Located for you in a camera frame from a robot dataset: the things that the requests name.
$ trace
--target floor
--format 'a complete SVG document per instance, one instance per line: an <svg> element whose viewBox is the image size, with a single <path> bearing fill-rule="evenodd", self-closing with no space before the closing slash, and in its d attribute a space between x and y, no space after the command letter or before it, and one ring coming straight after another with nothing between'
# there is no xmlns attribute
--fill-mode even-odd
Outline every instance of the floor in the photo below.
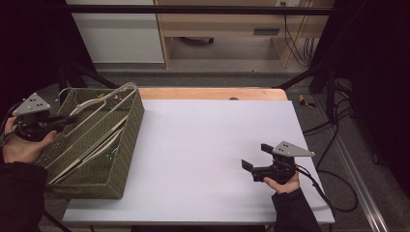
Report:
<svg viewBox="0 0 410 232"><path fill-rule="evenodd" d="M288 69L283 69L273 50L269 38L215 38L212 44L182 38L174 42L168 70L141 66L126 70L101 69L101 75L118 84L132 81L139 86L273 87L306 69L295 61ZM90 85L95 84L91 79L87 81ZM308 78L286 90L288 99L294 103L303 131L327 121L323 114L326 91L324 90L323 94L311 95L307 88L310 81L311 78ZM300 104L301 95L309 105ZM337 101L343 98L341 93L337 93ZM339 121L338 138L321 162L320 169L331 170L347 183L352 183L350 171L346 170L343 161L345 156L350 158L363 178L370 200L380 213L377 215L382 223L371 223L372 217L366 214L368 201L361 200L359 207L352 212L337 212L333 231L410 231L409 199L395 182L389 168L373 162L372 151L354 118L354 112L349 111L348 107L347 102L340 105L339 112L346 109L347 116ZM336 127L332 127L306 136L309 149L319 154L313 159L315 163L319 162L335 130ZM337 207L348 210L354 205L354 194L346 184L327 173L321 173L320 177L325 192ZM47 200L46 208L56 218L61 219L67 204L65 200ZM59 231L46 219L42 220L41 226L44 231ZM74 231L91 231L84 225L68 226ZM327 225L323 225L323 231L327 230ZM96 231L130 229L121 226L96 226Z"/></svg>

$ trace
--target hand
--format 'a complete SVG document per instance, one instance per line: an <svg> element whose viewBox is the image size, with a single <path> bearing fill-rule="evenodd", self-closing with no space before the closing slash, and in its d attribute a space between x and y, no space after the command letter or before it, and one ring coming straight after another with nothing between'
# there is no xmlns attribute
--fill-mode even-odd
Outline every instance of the hand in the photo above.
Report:
<svg viewBox="0 0 410 232"><path fill-rule="evenodd" d="M263 182L265 182L270 188L274 189L278 194L284 192L290 193L301 186L299 182L299 172L296 172L295 175L293 175L293 177L284 185L278 184L278 182L269 177L263 178Z"/></svg>
<svg viewBox="0 0 410 232"><path fill-rule="evenodd" d="M14 118L9 118L5 127L4 133L7 134L12 131ZM41 142L31 142L11 134L3 146L4 162L26 162L34 163L39 157L40 152L46 146L54 141L54 136L57 134L56 130L51 131Z"/></svg>

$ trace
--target black sleeve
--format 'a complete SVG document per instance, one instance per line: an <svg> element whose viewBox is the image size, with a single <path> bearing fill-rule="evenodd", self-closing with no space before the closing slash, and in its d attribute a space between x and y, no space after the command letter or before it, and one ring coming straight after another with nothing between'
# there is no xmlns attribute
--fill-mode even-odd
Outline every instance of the black sleeve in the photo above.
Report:
<svg viewBox="0 0 410 232"><path fill-rule="evenodd" d="M46 176L33 164L0 164L0 231L40 231Z"/></svg>
<svg viewBox="0 0 410 232"><path fill-rule="evenodd" d="M272 200L277 210L276 232L321 231L300 188L291 193L275 194Z"/></svg>

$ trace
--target white table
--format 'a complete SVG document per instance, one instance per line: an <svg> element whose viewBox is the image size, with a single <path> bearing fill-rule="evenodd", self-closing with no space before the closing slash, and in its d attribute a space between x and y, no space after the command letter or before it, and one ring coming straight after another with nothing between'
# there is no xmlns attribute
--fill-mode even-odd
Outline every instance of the white table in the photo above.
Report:
<svg viewBox="0 0 410 232"><path fill-rule="evenodd" d="M291 101L144 100L121 200L72 200L64 222L269 224L274 191L241 166L272 164L260 144L307 147ZM320 183L311 158L296 158ZM301 186L319 223L335 222L311 181Z"/></svg>

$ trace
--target woven basket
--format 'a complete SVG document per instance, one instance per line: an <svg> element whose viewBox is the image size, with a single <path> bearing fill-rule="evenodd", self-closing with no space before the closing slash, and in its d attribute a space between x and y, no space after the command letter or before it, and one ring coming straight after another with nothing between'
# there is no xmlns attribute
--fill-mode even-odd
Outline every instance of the woven basket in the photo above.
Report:
<svg viewBox="0 0 410 232"><path fill-rule="evenodd" d="M113 90L72 89L61 106L59 114L69 115L78 104L100 98L111 91ZM49 182L128 115L123 131L101 155L78 168L63 182L48 184L45 197L60 199L122 198L144 114L138 91L132 94L131 98L123 101L123 98L130 92L131 90L119 92L115 98L108 99L106 105L97 112L96 110L103 105L102 103L82 110L75 124L66 126L62 135L56 137L54 144L42 152L38 165L47 167L47 182ZM122 104L110 112L119 102ZM76 128L75 131L67 136L74 128Z"/></svg>

